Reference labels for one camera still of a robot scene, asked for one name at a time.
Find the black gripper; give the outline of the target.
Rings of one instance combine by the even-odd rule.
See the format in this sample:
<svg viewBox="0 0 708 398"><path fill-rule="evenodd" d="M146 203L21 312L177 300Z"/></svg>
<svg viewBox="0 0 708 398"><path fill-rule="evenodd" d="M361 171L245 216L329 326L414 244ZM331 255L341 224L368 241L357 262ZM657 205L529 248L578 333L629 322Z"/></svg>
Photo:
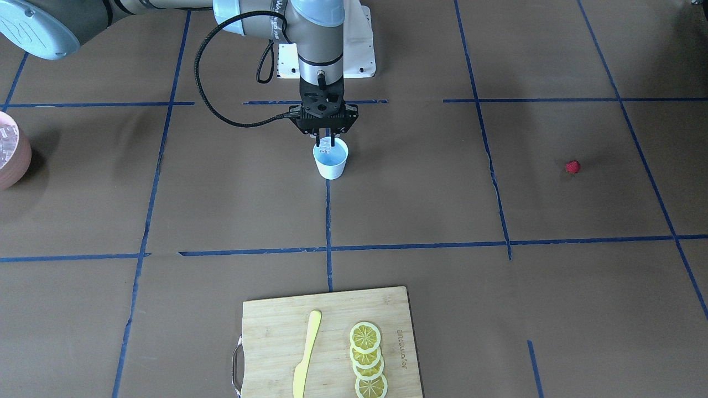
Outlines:
<svg viewBox="0 0 708 398"><path fill-rule="evenodd" d="M315 146L321 147L329 129L330 146L336 146L337 134L345 134L359 119L357 105L347 105L339 94L306 93L301 104L291 107L291 121L301 133L315 137Z"/></svg>

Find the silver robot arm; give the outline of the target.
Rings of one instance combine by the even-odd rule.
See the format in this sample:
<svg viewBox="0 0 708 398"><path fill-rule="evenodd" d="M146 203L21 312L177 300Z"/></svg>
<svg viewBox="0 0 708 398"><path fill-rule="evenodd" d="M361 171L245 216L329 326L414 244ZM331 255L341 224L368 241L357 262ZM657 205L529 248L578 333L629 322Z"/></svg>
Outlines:
<svg viewBox="0 0 708 398"><path fill-rule="evenodd" d="M2 35L38 58L61 60L123 20L189 11L210 11L217 21L197 49L193 75L201 100L223 123L258 128L289 120L321 143L322 130L329 129L334 139L358 119L357 106L348 105L344 98L343 1L3 1ZM206 47L222 31L266 39L270 49L278 44L295 45L298 105L255 123L238 123L217 111L202 86L200 66Z"/></svg>

